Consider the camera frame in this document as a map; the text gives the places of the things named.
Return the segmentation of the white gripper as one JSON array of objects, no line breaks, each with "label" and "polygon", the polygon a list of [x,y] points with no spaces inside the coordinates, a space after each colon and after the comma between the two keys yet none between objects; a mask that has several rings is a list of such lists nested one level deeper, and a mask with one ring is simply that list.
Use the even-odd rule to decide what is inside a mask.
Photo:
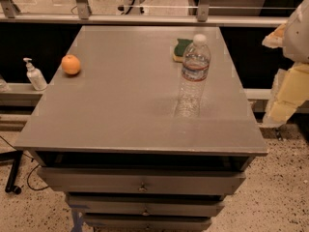
[{"label": "white gripper", "polygon": [[262,45],[277,48],[294,63],[287,71],[279,69],[267,102],[264,126],[282,126],[309,100],[309,0],[303,0],[283,23],[267,35]]}]

